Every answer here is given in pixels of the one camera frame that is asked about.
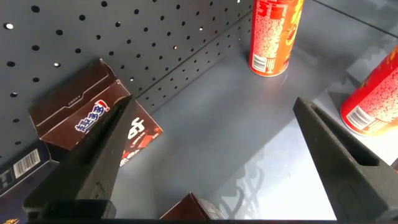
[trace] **gray shelf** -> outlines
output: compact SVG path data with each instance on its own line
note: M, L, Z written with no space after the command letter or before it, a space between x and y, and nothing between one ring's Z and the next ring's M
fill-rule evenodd
M119 170L118 218L159 218L192 191L229 218L335 219L294 101L313 100L338 119L397 39L307 1L287 71L263 78L247 66L248 37L153 114L164 133Z

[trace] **chinese characters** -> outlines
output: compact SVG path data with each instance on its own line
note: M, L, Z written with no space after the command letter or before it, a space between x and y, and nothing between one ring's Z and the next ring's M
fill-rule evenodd
M86 118L80 120L80 122L75 126L77 131L83 133L91 127L105 112L109 111L109 107L103 100L98 100L95 102L93 109L88 113Z

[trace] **can label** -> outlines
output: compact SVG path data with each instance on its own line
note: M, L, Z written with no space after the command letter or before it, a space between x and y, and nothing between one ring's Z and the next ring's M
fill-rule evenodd
M289 63L304 0L255 0L250 68L258 75L275 76Z
M343 103L341 117L353 131L367 136L398 127L398 46Z

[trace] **barcode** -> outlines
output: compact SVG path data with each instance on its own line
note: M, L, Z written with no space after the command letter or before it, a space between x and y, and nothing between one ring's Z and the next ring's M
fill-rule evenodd
M15 178L18 178L40 162L39 152L35 149L14 164Z
M368 115L365 111L363 111L359 106L355 107L347 115L347 119L351 122L353 126L355 126L355 128L358 128L359 130L363 130L376 120L372 116Z
M257 55L253 55L254 60L253 60L253 68L255 68L257 71L260 72L266 72L266 65L267 65L267 59L259 57Z

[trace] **pegboard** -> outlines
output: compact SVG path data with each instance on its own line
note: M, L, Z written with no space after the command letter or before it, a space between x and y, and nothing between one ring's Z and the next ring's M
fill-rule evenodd
M37 139L32 101L94 59L152 112L228 53L226 30L251 8L252 0L1 1L0 165Z

